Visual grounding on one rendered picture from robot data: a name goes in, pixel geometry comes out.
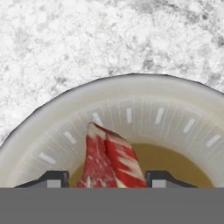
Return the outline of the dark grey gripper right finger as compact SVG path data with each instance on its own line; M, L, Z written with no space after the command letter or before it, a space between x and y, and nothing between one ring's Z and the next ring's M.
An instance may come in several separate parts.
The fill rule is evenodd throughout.
M168 171L147 171L145 181L150 188L195 188L195 185L175 179Z

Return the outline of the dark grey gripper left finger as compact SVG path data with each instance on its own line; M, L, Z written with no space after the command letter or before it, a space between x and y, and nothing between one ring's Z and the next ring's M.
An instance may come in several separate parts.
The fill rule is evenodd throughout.
M40 178L17 185L17 188L68 188L68 179L68 171L46 171Z

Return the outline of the red marbled raw meat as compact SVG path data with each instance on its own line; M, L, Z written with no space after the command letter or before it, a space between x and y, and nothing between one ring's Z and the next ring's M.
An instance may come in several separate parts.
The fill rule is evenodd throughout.
M143 172L130 143L91 122L87 126L86 157L78 188L145 188Z

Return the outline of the white plate with olive centre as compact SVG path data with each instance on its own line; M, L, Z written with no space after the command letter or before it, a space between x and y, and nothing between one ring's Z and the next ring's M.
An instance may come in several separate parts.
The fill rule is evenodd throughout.
M35 110L0 147L0 186L48 170L75 172L90 122L132 143L182 153L224 187L224 94L191 80L136 73L91 81Z

